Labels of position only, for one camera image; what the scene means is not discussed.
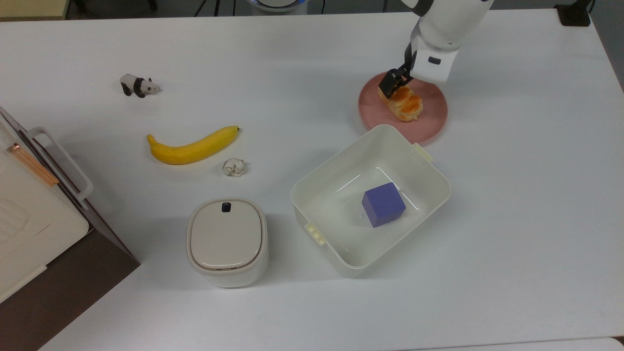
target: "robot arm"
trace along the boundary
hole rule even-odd
[[[386,73],[379,88],[387,98],[412,78],[446,82],[457,50],[494,0],[402,0],[420,18],[405,50],[405,63]]]

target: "toy panda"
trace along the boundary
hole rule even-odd
[[[131,74],[126,74],[121,77],[119,81],[121,82],[121,88],[124,90],[124,94],[128,96],[132,95],[134,91],[138,97],[143,98],[145,97],[145,93],[154,94],[160,91],[160,88],[152,83],[152,78],[145,80]]]

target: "blue block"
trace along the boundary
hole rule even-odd
[[[373,227],[392,222],[405,211],[405,203],[394,183],[384,184],[365,192],[362,206]]]

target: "pink plate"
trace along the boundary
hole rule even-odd
[[[371,78],[359,93],[359,116],[368,129],[380,124],[389,124],[395,127],[412,144],[426,142],[436,136],[444,127],[449,108],[442,91],[435,85],[413,79],[407,85],[414,94],[422,98],[422,112],[415,121],[402,122],[394,117],[392,112],[379,98],[377,89],[381,78],[386,73]]]

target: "banana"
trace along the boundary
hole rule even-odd
[[[187,164],[203,160],[221,151],[236,139],[239,130],[238,126],[221,128],[202,140],[184,146],[161,144],[151,134],[147,136],[147,142],[150,143],[152,156],[158,161],[166,164]]]

